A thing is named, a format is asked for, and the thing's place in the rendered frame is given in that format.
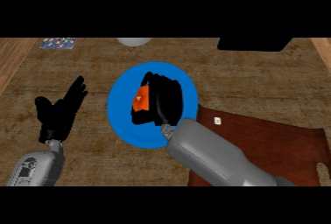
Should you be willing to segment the blue plate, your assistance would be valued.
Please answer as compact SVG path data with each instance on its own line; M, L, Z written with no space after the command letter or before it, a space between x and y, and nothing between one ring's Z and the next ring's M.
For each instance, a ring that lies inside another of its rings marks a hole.
M167 145L161 127L147 122L135 125L131 122L131 101L140 87L146 72L164 75L180 83L183 96L181 118L196 119L199 96L190 76L171 63L150 61L133 66L116 78L107 91L107 123L119 139L141 149L158 149Z

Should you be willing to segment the black appliance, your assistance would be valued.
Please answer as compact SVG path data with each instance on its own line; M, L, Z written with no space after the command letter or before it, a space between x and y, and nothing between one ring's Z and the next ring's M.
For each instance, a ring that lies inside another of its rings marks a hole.
M224 51L280 52L291 38L220 38L217 49Z

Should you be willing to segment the dark brown wooden tray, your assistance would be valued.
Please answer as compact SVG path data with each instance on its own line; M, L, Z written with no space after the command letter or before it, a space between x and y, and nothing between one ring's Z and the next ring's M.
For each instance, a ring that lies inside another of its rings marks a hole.
M331 151L323 129L301 128L205 107L198 108L196 121L242 149L261 169L297 186L320 186L319 163L331 178Z

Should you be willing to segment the colourful patterned mat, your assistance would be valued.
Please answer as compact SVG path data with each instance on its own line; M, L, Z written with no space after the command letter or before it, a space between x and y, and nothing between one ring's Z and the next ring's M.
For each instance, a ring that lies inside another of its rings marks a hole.
M76 38L44 38L39 44L41 49L72 49Z

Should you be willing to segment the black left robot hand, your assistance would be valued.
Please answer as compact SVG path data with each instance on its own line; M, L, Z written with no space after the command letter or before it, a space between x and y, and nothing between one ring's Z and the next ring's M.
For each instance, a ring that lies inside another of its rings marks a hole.
M38 142L63 142L75 121L76 112L87 96L84 78L78 76L62 99L51 103L44 96L35 98L36 120L41 122Z

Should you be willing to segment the orange squash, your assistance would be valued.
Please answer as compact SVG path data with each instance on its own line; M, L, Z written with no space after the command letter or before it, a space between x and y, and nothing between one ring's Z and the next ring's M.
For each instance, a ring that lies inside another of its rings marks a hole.
M134 111L149 110L149 87L141 86L134 95L131 102L131 107Z

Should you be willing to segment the white round bowl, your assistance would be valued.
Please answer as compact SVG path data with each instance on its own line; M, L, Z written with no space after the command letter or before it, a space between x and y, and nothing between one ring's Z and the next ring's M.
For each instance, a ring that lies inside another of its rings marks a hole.
M150 42L150 38L118 38L118 42L124 46L143 46Z

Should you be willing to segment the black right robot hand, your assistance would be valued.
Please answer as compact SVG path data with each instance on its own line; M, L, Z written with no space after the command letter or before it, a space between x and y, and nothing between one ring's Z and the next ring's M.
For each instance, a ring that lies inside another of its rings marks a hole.
M153 123L155 126L175 126L183 113L181 85L164 75L146 72L140 86L149 87L149 110L130 110L131 122L135 125Z

